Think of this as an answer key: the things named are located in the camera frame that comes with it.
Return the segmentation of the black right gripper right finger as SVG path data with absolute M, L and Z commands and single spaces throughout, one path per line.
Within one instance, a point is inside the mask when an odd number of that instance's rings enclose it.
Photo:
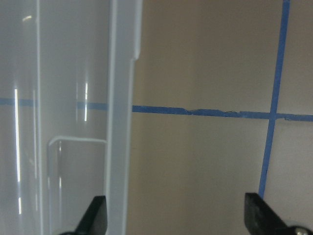
M 311 235 L 309 228 L 287 225 L 257 194 L 245 194 L 245 227 L 251 235 Z

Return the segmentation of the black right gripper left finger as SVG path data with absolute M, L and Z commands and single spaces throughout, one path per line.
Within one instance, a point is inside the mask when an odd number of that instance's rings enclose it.
M 104 195 L 61 195 L 57 199 L 57 234 L 104 235 L 107 228 Z

